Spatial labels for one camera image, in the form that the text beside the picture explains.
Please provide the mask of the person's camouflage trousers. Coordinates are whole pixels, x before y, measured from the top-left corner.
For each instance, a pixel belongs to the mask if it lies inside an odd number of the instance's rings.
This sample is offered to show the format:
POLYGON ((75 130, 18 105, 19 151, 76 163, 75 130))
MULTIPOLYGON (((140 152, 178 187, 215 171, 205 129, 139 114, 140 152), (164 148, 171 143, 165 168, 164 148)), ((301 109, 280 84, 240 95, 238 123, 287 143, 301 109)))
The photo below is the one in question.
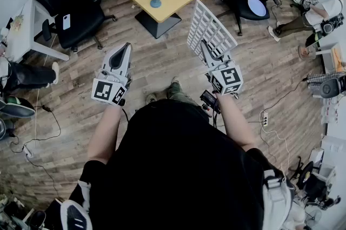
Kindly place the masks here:
POLYGON ((190 96, 183 92, 181 85, 170 85, 167 88, 167 98, 183 103, 188 103, 193 106, 198 106, 198 104, 190 96))

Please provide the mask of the black round device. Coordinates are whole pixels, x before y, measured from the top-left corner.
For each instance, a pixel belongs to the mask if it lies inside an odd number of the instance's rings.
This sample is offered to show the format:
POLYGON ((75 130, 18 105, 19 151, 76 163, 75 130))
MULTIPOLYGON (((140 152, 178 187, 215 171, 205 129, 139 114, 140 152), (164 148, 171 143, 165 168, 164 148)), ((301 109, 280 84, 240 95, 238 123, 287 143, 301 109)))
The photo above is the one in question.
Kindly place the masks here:
POLYGON ((339 81, 337 78, 332 78, 324 81, 320 85, 320 95, 322 98, 333 98, 340 93, 339 81))

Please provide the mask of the black waist-mounted device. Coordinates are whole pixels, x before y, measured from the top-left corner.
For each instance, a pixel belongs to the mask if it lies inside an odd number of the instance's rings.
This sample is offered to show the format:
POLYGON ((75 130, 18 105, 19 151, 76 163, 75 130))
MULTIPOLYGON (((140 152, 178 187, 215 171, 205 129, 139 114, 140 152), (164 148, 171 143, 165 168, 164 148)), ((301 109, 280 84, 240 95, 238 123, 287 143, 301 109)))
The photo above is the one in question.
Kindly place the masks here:
POLYGON ((215 118, 220 113, 217 98, 208 90, 201 94, 200 100, 203 102, 202 109, 207 112, 210 118, 215 118))

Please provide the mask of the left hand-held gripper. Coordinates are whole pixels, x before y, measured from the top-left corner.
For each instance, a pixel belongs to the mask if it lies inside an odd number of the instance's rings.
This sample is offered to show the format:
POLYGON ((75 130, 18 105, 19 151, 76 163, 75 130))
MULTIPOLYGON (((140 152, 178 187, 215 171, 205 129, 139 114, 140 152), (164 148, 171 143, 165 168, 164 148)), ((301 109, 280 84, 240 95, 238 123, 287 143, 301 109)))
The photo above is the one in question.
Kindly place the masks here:
POLYGON ((128 72, 132 45, 125 43, 109 51, 103 59, 98 75, 93 80, 91 98, 109 105, 125 105, 125 93, 131 84, 128 72))

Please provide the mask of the person's right forearm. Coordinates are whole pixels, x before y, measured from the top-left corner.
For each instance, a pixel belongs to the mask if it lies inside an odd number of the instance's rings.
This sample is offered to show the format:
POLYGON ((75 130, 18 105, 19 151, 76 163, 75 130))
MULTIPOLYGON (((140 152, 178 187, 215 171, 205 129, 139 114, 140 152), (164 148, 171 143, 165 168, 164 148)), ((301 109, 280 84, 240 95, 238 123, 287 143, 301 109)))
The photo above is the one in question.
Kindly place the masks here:
POLYGON ((256 136, 230 94, 216 93, 227 135, 242 149, 256 148, 256 136))

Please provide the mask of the person's left forearm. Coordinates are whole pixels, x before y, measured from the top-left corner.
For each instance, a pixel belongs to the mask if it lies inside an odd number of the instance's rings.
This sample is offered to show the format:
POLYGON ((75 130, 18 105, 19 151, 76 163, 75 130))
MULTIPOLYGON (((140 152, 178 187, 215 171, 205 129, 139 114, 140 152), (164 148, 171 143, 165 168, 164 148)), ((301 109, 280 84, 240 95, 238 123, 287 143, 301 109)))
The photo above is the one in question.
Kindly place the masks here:
POLYGON ((116 141, 122 108, 108 105, 96 126, 88 145, 88 160, 107 164, 116 150, 116 141))

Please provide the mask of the white wire grid rack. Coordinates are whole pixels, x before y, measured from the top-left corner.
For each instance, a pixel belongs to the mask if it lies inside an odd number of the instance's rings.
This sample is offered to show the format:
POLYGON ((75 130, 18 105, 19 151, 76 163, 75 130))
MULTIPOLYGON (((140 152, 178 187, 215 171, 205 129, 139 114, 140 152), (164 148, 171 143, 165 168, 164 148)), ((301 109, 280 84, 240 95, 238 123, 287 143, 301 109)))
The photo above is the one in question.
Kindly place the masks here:
POLYGON ((206 41, 211 52, 215 47, 230 51, 238 45, 216 16, 200 0, 197 0, 191 18, 187 45, 201 61, 204 61, 201 50, 202 40, 206 41))

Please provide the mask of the person's black shirt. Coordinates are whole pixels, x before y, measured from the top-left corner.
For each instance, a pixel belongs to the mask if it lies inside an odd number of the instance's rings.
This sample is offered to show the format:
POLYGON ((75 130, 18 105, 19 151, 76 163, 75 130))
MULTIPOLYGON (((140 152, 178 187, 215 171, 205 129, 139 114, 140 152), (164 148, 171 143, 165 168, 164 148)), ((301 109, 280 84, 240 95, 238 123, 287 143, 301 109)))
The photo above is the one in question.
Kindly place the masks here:
POLYGON ((212 127, 197 107, 159 100, 130 119, 110 160, 88 162, 95 230, 262 230, 268 163, 212 127))

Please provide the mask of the white side cabinet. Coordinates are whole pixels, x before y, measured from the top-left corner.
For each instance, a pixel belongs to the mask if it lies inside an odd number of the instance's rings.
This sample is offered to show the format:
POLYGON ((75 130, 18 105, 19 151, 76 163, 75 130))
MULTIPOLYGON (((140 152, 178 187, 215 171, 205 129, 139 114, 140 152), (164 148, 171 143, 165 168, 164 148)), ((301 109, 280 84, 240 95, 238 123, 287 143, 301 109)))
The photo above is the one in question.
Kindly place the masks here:
POLYGON ((322 42, 317 43, 316 56, 323 59, 323 64, 326 73, 334 72, 346 72, 346 66, 337 66, 334 62, 333 52, 334 48, 339 48, 343 57, 343 60, 346 61, 346 43, 337 42, 323 45, 322 42))

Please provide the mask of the pale blue round disc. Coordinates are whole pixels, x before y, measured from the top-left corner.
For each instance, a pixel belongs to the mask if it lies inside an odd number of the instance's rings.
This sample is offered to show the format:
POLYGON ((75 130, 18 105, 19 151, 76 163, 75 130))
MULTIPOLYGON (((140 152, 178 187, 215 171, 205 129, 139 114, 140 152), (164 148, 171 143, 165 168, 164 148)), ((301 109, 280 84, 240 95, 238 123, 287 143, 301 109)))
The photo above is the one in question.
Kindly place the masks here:
POLYGON ((247 2, 250 10, 256 16, 264 17, 266 15, 266 7, 260 0, 247 0, 247 2))

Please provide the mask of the white black shoulder pad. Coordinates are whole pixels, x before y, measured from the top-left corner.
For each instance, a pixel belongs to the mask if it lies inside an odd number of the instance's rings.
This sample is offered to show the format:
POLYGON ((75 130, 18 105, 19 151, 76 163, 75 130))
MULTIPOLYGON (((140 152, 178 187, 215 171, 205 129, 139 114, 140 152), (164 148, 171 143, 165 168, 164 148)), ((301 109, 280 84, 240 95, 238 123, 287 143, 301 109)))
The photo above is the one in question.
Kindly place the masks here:
POLYGON ((91 184, 78 181, 83 201, 80 205, 76 201, 66 200, 60 207, 60 218, 63 230, 92 230, 90 211, 91 184))

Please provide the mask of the checked cloth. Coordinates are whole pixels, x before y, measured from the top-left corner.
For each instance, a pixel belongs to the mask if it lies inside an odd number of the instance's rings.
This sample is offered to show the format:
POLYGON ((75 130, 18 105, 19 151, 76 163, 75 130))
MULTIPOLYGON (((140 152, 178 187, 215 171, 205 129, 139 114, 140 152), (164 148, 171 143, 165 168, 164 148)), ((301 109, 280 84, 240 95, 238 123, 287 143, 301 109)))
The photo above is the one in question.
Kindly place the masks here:
POLYGON ((308 75, 306 82, 308 83, 308 89, 311 91, 319 91, 320 86, 327 80, 332 78, 340 78, 346 76, 346 72, 335 72, 329 74, 308 75))

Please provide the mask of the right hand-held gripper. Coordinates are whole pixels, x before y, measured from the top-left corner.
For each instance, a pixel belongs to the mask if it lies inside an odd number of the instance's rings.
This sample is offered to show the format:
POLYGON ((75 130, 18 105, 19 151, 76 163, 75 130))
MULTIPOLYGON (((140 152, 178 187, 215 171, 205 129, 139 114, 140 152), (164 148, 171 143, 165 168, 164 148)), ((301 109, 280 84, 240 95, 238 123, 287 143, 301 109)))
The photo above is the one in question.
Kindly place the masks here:
POLYGON ((215 47, 211 52, 204 40, 201 41, 201 50, 209 68, 206 76, 214 90, 221 96, 239 93, 243 77, 240 67, 232 59, 228 60, 229 51, 215 47))

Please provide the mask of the small pale flower bunch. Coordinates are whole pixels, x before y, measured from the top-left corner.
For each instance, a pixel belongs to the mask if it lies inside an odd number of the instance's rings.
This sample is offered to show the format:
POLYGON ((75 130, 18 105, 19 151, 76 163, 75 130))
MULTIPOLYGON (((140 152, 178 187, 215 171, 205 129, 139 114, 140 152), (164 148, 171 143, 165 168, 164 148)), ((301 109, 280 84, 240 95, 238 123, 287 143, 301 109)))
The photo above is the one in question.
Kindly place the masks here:
POLYGON ((19 31, 23 23, 23 17, 23 14, 17 15, 10 24, 11 29, 13 29, 14 31, 19 31))

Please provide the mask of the small desk fan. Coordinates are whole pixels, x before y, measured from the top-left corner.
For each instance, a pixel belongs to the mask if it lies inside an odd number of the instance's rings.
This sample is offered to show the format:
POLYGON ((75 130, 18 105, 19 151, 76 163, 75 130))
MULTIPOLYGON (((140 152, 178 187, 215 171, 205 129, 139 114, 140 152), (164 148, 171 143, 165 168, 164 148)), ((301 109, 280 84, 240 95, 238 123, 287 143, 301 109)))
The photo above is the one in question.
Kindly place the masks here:
POLYGON ((309 228, 315 227, 319 223, 322 217, 322 212, 320 209, 315 209, 315 210, 312 210, 311 212, 306 212, 305 214, 306 214, 305 224, 309 228))

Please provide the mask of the white desk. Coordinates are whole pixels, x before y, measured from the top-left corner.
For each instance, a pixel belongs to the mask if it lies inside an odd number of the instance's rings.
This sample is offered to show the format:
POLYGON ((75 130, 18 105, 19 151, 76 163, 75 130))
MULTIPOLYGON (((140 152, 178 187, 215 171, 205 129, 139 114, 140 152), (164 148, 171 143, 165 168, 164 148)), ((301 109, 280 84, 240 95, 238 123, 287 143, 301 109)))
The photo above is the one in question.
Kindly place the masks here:
POLYGON ((52 23, 54 19, 48 14, 46 9, 35 0, 28 0, 23 7, 15 13, 16 16, 21 15, 23 20, 18 30, 13 27, 7 29, 0 28, 0 38, 5 39, 5 57, 17 62, 29 51, 34 50, 48 56, 68 61, 69 56, 57 50, 49 48, 35 41, 35 15, 39 14, 42 20, 48 20, 52 23))

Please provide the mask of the orange cloth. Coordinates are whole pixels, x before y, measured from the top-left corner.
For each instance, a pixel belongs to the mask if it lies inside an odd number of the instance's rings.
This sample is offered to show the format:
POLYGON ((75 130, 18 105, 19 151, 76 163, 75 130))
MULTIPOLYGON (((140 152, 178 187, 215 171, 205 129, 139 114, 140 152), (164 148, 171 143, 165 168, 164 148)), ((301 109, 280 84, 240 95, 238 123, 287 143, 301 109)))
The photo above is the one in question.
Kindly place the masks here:
POLYGON ((333 52, 334 62, 337 64, 337 66, 346 66, 346 61, 343 60, 340 49, 334 48, 332 52, 333 52))

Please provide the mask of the glass jar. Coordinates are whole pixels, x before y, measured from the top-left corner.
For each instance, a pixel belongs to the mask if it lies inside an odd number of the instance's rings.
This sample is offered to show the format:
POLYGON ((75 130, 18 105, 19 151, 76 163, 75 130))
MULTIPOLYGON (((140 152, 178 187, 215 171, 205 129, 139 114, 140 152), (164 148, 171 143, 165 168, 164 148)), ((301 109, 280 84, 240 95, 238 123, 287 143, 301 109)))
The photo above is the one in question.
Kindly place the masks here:
POLYGON ((298 55, 301 60, 314 60, 316 58, 316 49, 314 46, 301 46, 297 48, 298 55))

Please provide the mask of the black green-striped device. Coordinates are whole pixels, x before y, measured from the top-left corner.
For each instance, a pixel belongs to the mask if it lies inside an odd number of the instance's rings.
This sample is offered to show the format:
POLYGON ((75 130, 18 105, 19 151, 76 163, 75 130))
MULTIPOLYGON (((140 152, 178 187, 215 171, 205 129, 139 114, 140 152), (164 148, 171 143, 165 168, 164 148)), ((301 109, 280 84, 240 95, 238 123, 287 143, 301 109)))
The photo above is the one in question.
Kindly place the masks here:
POLYGON ((15 118, 30 118, 36 114, 36 111, 26 99, 8 96, 0 98, 0 113, 15 118))
POLYGON ((318 42, 321 38, 323 37, 322 33, 319 32, 314 32, 312 33, 306 40, 305 42, 305 47, 309 47, 313 45, 314 43, 318 42))

